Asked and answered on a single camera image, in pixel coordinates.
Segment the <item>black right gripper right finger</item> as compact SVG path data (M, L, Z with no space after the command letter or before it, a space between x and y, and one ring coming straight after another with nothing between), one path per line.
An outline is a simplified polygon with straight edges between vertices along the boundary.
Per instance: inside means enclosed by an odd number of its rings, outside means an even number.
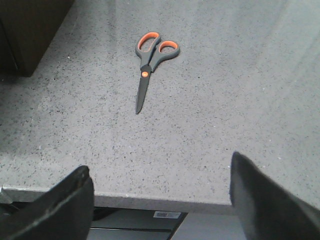
M245 155L231 158L230 200L248 240L318 240L320 211L263 174Z

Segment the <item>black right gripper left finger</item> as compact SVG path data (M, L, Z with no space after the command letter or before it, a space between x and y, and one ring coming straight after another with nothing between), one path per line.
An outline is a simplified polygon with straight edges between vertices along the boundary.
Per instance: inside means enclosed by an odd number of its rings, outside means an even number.
M0 222L2 240L85 240L94 211L94 184L82 165L51 190Z

